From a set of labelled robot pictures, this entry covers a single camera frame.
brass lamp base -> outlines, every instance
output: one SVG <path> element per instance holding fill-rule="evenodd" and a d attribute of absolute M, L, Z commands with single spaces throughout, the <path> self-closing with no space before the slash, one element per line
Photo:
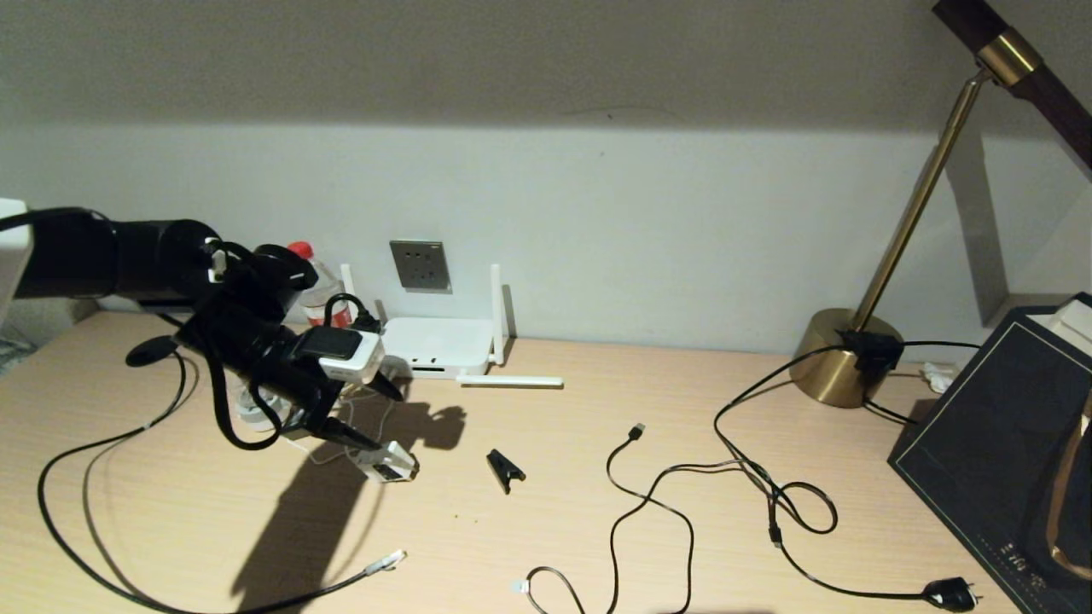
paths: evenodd
<path fill-rule="evenodd" d="M 829 345 L 842 345 L 842 336 L 838 331 L 852 328 L 854 314 L 853 309 L 823 309 L 811 316 L 795 356 Z M 875 316 L 869 318 L 865 331 L 890 334 L 902 341 L 899 331 Z M 788 375 L 797 388 L 820 403 L 835 408 L 859 408 L 864 405 L 866 398 L 871 399 L 876 394 L 887 374 L 865 374 L 857 370 L 856 364 L 857 355 L 853 352 L 831 350 L 794 365 L 788 369 Z"/>

desk surface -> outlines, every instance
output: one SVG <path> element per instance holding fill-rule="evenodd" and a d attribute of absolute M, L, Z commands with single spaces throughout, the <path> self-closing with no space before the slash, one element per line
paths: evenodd
<path fill-rule="evenodd" d="M 41 523 L 34 489 L 56 453 L 143 424 L 164 409 L 177 388 L 177 364 L 130 369 L 122 358 L 168 330 L 146 316 L 100 314 L 0 379 L 0 611 L 145 612 L 63 556 Z M 175 416 L 93 465 L 86 507 L 126 582 L 176 607 L 262 605 L 404 548 L 410 557 L 396 570 L 289 611 L 533 612 L 512 583 L 538 565 L 565 571 L 587 611 L 603 611 L 612 589 L 608 530 L 636 503 L 607 482 L 607 453 L 634 423 L 648 425 L 615 464 L 618 480 L 638 491 L 668 464 L 726 459 L 711 429 L 713 414 L 783 361 L 519 340 L 503 370 L 563 376 L 565 389 L 415 381 L 408 402 L 388 420 L 384 439 L 412 446 L 422 469 L 415 482 L 391 485 L 366 483 L 344 459 L 312 464 L 286 444 L 259 452 L 230 447 L 216 430 L 202 365 L 194 393 Z M 905 413 L 934 397 L 916 378 L 891 377 L 878 401 Z M 355 425 L 373 433 L 385 406 L 357 403 Z M 1014 611 L 887 465 L 897 425 L 863 410 L 821 405 L 787 385 L 733 410 L 723 426 L 774 479 L 811 482 L 838 504 L 841 522 L 830 535 L 782 523 L 786 545 L 811 574 L 894 592 L 963 576 L 985 595 L 976 612 Z M 492 448 L 527 474 L 507 497 L 485 460 Z M 110 575 L 88 534 L 81 496 L 93 457 L 59 465 L 48 497 L 63 534 Z M 770 544 L 765 503 L 738 472 L 675 474 L 657 496 L 696 527 L 691 612 L 934 611 L 922 602 L 843 597 L 798 575 Z M 826 521 L 820 504 L 800 499 L 805 515 Z M 685 524 L 655 508 L 618 530 L 618 612 L 681 605 L 686 540 Z M 575 612 L 548 575 L 535 579 L 535 595 L 551 613 Z"/>

black notebook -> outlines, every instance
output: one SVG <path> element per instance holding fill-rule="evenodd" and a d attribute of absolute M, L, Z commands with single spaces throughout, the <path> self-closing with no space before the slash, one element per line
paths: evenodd
<path fill-rule="evenodd" d="M 1036 321 L 1053 312 L 1012 310 L 889 462 L 1021 612 L 1088 614 L 1092 582 L 1051 544 L 1090 566 L 1092 357 Z"/>

cable clip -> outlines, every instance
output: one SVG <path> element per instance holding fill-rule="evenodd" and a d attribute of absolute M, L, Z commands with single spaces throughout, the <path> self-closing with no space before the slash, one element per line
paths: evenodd
<path fill-rule="evenodd" d="M 513 477 L 520 481 L 527 479 L 526 473 L 523 473 L 520 468 L 515 467 L 515 463 L 505 458 L 505 454 L 498 452 L 496 448 L 485 458 L 489 461 L 489 467 L 492 468 L 492 472 L 497 475 L 500 487 L 505 489 L 506 495 L 512 492 L 511 481 Z"/>

desk lamp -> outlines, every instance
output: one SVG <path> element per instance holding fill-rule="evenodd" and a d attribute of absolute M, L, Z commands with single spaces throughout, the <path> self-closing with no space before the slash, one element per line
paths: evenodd
<path fill-rule="evenodd" d="M 925 174 L 860 305 L 856 310 L 835 308 L 817 312 L 796 350 L 796 357 L 800 357 L 831 345 L 848 347 L 816 354 L 790 370 L 793 381 L 805 394 L 828 405 L 862 406 L 879 389 L 891 366 L 882 356 L 875 359 L 876 356 L 867 354 L 877 347 L 881 354 L 885 347 L 901 351 L 902 336 L 873 311 L 925 210 L 978 91 L 987 81 L 1035 105 L 1079 162 L 1092 169 L 1092 117 L 1016 29 L 984 0 L 940 0 L 933 12 L 975 55 L 980 70 L 963 84 L 940 141 L 928 158 Z"/>

